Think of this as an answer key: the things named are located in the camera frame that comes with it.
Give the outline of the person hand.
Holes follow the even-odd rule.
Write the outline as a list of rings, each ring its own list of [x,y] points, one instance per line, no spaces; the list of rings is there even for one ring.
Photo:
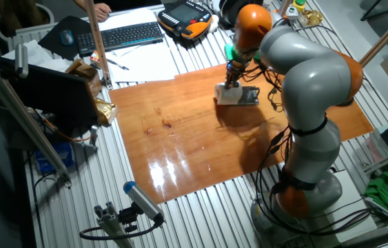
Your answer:
[[[94,11],[98,22],[104,22],[109,17],[112,10],[109,5],[105,3],[96,3],[94,4]]]

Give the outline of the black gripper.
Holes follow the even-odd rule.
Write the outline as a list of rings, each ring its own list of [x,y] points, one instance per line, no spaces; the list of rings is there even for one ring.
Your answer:
[[[240,86],[238,80],[242,77],[245,72],[246,65],[237,61],[230,61],[226,66],[226,78],[225,78],[225,89],[228,90],[232,86],[237,88]]]

